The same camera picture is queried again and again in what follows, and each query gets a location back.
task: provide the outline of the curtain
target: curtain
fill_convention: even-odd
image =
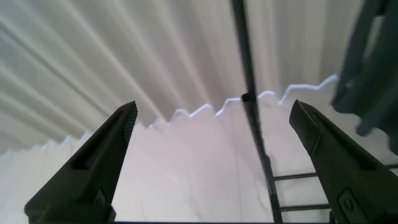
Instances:
[[[362,1],[247,1],[257,89],[339,73]],[[79,139],[135,100],[138,122],[244,93],[229,1],[1,1],[0,150]]]

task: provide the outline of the vertical rod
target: vertical rod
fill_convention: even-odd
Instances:
[[[272,215],[275,223],[282,223],[282,213],[279,206],[274,175],[269,157],[266,154],[264,142],[262,140],[260,119],[257,107],[256,84],[254,81],[254,72],[251,58],[251,49],[249,43],[248,27],[243,0],[231,0],[238,33],[239,46],[241,49],[241,59],[244,69],[244,77],[248,92],[242,95],[242,102],[246,116],[248,117],[251,132],[256,143],[257,153],[260,158],[262,171],[264,172],[268,194],[271,201]]]

